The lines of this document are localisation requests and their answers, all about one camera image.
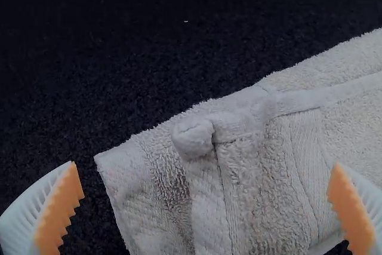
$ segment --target carpet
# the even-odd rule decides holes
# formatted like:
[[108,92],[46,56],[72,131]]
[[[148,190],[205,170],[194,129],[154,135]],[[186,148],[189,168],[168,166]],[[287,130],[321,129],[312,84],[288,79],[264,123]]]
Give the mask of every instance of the carpet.
[[[93,160],[192,104],[382,26],[382,0],[0,0],[0,212],[58,165],[62,254],[128,254]],[[328,254],[350,254],[346,242]]]

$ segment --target towel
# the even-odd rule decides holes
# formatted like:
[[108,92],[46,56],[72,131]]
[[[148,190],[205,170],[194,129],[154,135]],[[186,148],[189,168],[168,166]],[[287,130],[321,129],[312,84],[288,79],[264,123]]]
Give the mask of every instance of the towel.
[[382,30],[344,42],[96,155],[130,253],[332,248],[333,162],[382,186],[381,44]]

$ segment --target folded towel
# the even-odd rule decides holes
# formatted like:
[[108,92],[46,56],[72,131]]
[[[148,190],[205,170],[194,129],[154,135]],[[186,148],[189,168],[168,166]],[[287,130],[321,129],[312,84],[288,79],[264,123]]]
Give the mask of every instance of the folded towel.
[[382,30],[342,43],[97,155],[130,253],[323,254],[338,243],[332,163],[382,186],[381,45]]

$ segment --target orange rubber pad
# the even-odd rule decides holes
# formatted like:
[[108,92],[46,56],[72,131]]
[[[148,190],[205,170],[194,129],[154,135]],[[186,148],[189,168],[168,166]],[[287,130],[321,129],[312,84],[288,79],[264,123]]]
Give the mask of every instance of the orange rubber pad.
[[76,214],[74,208],[79,207],[79,200],[85,197],[74,162],[53,188],[34,235],[41,255],[60,254],[58,248],[63,244],[62,236],[67,234],[69,218]]
[[353,255],[367,255],[375,243],[375,230],[362,199],[339,164],[332,169],[326,194],[341,222],[348,249]]

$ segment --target dark carpet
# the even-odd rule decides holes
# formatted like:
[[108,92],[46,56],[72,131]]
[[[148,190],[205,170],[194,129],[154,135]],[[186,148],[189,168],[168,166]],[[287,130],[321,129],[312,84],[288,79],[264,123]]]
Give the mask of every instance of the dark carpet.
[[[1,0],[0,212],[68,160],[62,254],[128,254],[93,156],[382,26],[382,0]],[[344,242],[329,254],[350,254]]]

